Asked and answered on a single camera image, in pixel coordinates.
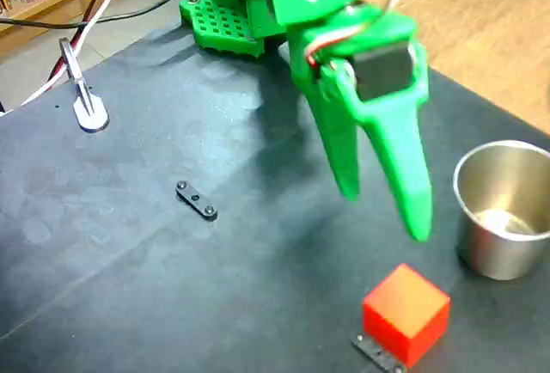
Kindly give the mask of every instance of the black metal bracket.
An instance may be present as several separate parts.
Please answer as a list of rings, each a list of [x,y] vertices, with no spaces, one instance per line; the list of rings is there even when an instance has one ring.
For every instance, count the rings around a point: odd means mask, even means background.
[[[217,210],[210,200],[187,181],[178,181],[175,191],[204,219],[214,221],[217,218]]]
[[[352,344],[386,373],[406,373],[406,366],[369,336],[357,336]]]

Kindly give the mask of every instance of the red cube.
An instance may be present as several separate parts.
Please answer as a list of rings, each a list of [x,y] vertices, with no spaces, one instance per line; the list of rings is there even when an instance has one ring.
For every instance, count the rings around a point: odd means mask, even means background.
[[[449,296],[401,264],[364,299],[364,331],[410,369],[443,336],[449,311]]]

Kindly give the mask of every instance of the metal cup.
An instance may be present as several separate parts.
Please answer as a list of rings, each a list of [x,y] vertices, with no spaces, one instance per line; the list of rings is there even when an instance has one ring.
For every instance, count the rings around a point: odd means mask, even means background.
[[[463,214],[459,255],[497,280],[527,273],[550,238],[550,153],[519,141],[484,144],[453,179]]]

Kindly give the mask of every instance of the black tabletop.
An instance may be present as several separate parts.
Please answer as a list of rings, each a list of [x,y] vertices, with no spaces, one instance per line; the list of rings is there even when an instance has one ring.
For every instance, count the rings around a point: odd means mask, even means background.
[[[276,53],[200,51],[173,28],[86,76],[105,131],[79,129],[68,84],[0,119],[2,372],[359,372],[362,298],[401,262],[452,298],[413,372],[548,370],[550,263],[506,283],[469,272],[451,189],[467,150],[550,149],[539,131],[432,72],[420,124],[435,220],[418,244],[366,138],[362,196],[339,196]],[[178,200],[178,180],[217,221]]]

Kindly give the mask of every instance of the red wire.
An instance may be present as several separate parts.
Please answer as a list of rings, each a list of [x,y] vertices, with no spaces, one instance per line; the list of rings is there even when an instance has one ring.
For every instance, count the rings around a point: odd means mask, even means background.
[[[88,21],[89,20],[89,17],[92,15],[93,6],[95,4],[95,1],[96,0],[91,1],[90,5],[88,6],[86,11],[84,12],[84,16],[82,17],[82,21]],[[75,35],[72,37],[72,40],[70,40],[70,44],[73,48],[76,47],[76,43],[80,39],[80,35],[82,34],[82,32],[83,31],[81,29],[77,30]],[[55,64],[55,70],[54,70],[52,76],[57,75],[57,73],[61,70],[61,67],[63,66],[63,63],[64,63],[64,61],[63,61],[62,58],[58,59],[58,62]]]

